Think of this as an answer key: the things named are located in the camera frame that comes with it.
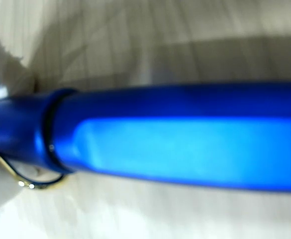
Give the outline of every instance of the blue cylinder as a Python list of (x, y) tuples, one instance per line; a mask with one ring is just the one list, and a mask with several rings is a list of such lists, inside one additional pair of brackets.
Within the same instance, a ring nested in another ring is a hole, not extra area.
[(0, 155), (61, 173), (72, 172), (49, 150), (55, 106), (74, 90), (0, 100)]
[(291, 191), (291, 83), (8, 99), (0, 153), (59, 172)]

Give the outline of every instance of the blue metal tube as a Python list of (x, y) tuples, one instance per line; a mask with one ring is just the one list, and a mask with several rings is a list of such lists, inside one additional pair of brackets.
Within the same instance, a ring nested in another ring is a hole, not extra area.
[(291, 191), (291, 83), (7, 99), (0, 153), (59, 172)]

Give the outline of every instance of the metal clip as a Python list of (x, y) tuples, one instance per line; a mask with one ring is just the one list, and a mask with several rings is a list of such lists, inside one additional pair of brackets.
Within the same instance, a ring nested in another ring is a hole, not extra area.
[(0, 157), (0, 165), (17, 181), (19, 186), (29, 189), (48, 189), (50, 187), (59, 185), (66, 178), (66, 175), (60, 174), (58, 178), (52, 181), (37, 182), (22, 176), (9, 162), (7, 162), (2, 157)]

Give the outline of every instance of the white surface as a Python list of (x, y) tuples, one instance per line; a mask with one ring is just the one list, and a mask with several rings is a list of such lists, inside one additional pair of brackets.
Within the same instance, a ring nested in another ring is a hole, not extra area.
[[(0, 41), (42, 91), (288, 80), (291, 0), (0, 0)], [(9, 202), (8, 236), (291, 239), (291, 195), (79, 173)]]

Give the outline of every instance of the blue pen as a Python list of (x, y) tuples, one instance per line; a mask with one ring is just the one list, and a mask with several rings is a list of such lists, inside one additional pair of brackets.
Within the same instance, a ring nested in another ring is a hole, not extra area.
[(62, 174), (291, 192), (291, 83), (0, 100), (0, 156)]

